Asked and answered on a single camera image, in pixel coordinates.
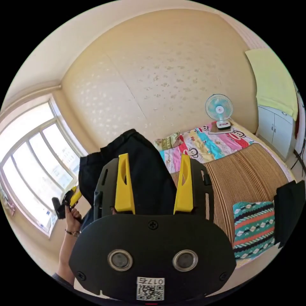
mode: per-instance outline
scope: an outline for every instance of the qr code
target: qr code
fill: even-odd
[[[143,301],[163,301],[164,286],[137,284],[137,299]]]

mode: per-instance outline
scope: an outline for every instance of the window frame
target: window frame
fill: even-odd
[[[35,160],[37,161],[37,163],[39,164],[39,166],[42,168],[42,170],[46,173],[46,175],[52,180],[52,182],[54,182],[56,184],[57,187],[59,187],[62,190],[62,196],[60,198],[60,201],[62,201],[65,193],[70,190],[72,187],[76,186],[78,183],[78,177],[60,160],[60,158],[57,156],[57,154],[54,152],[54,150],[52,149],[51,145],[49,144],[49,142],[47,141],[43,130],[46,129],[47,127],[56,124],[57,128],[59,129],[60,133],[62,134],[62,136],[64,137],[65,141],[68,143],[68,145],[71,147],[71,149],[74,151],[74,153],[78,156],[78,158],[82,157],[82,151],[77,147],[77,145],[74,143],[74,141],[71,139],[71,137],[69,136],[68,131],[64,128],[62,121],[64,120],[61,116],[61,114],[59,113],[59,111],[55,110],[55,107],[57,108],[57,105],[54,101],[53,96],[48,95],[46,97],[46,99],[41,100],[39,103],[36,103],[35,105],[31,106],[30,108],[20,112],[16,117],[14,117],[10,122],[8,122],[5,127],[0,131],[0,133],[9,125],[11,124],[13,121],[15,121],[17,118],[19,118],[20,116],[22,116],[24,113],[42,105],[48,103],[51,112],[53,114],[53,118],[42,123],[41,125],[37,126],[36,128],[32,129],[30,132],[28,132],[26,135],[24,135],[20,140],[18,140],[9,150],[8,152],[5,154],[5,156],[3,157],[3,159],[0,161],[0,181],[1,181],[1,185],[2,188],[4,189],[4,191],[6,192],[6,194],[8,195],[8,197],[10,198],[10,200],[16,205],[16,207],[18,208],[18,210],[26,217],[26,219],[32,223],[37,229],[39,229],[42,233],[44,233],[48,238],[50,238],[53,229],[55,227],[55,224],[57,223],[57,217],[55,218],[55,221],[50,225],[49,228],[49,232],[47,232],[45,229],[41,228],[39,226],[39,221],[34,218],[32,216],[32,214],[23,206],[23,204],[21,203],[21,201],[19,200],[19,198],[16,196],[16,194],[14,193],[14,190],[11,188],[6,175],[4,173],[3,170],[3,166],[5,165],[5,163],[7,162],[7,160],[9,158],[11,158],[15,169],[17,171],[17,173],[19,174],[20,178],[22,179],[22,181],[25,183],[25,185],[27,186],[27,188],[30,190],[30,192],[37,198],[37,200],[46,208],[48,209],[53,215],[56,216],[54,210],[51,210],[44,202],[43,200],[41,200],[39,198],[39,196],[33,191],[33,189],[29,186],[29,184],[27,183],[27,181],[23,178],[22,174],[20,173],[16,162],[14,160],[13,154],[15,153],[15,151],[24,143],[27,144],[28,148],[30,149],[33,157],[35,158]],[[30,139],[35,136],[36,134],[40,134],[41,137],[43,138],[45,144],[47,145],[48,149],[50,150],[50,152],[52,153],[52,155],[56,158],[56,160],[59,162],[59,164],[65,169],[65,171],[72,177],[72,181],[70,182],[70,184],[64,189],[62,188],[52,177],[51,175],[48,173],[48,171],[43,167],[43,165],[41,164],[40,160],[38,159],[38,157],[36,156],[31,144],[30,144]]]

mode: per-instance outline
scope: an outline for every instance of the cabinet door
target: cabinet door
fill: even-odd
[[[272,145],[287,157],[292,136],[292,125],[282,117],[275,115]]]
[[[258,134],[269,143],[273,140],[274,113],[258,107]]]

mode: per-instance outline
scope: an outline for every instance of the wallpaper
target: wallpaper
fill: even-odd
[[[214,93],[233,102],[232,118],[258,124],[256,83],[239,34],[221,17],[196,10],[144,14],[89,45],[62,80],[84,129],[102,147],[135,128],[150,141],[212,120]]]

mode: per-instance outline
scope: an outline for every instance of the bracelet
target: bracelet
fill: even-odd
[[[80,231],[79,231],[79,230],[78,230],[78,231],[75,231],[75,232],[69,232],[68,230],[65,230],[65,232],[66,232],[67,234],[69,234],[69,235],[74,236],[74,237],[78,237],[79,234],[80,234]]]

